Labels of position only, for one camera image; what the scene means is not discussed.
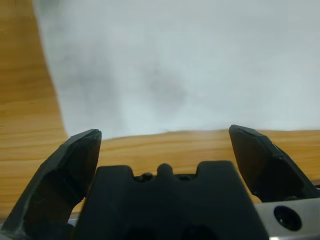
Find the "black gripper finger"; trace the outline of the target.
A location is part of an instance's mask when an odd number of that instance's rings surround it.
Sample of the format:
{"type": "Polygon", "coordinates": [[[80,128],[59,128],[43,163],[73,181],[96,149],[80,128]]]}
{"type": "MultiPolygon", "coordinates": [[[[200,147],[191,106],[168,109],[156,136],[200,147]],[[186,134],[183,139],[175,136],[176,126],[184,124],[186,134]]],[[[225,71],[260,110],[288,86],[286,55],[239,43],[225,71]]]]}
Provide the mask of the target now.
{"type": "Polygon", "coordinates": [[[319,198],[320,191],[266,135],[239,125],[231,125],[228,132],[238,170],[263,203],[319,198]]]}
{"type": "Polygon", "coordinates": [[[102,133],[71,136],[38,168],[0,230],[11,240],[69,240],[74,207],[88,194],[102,133]]]}

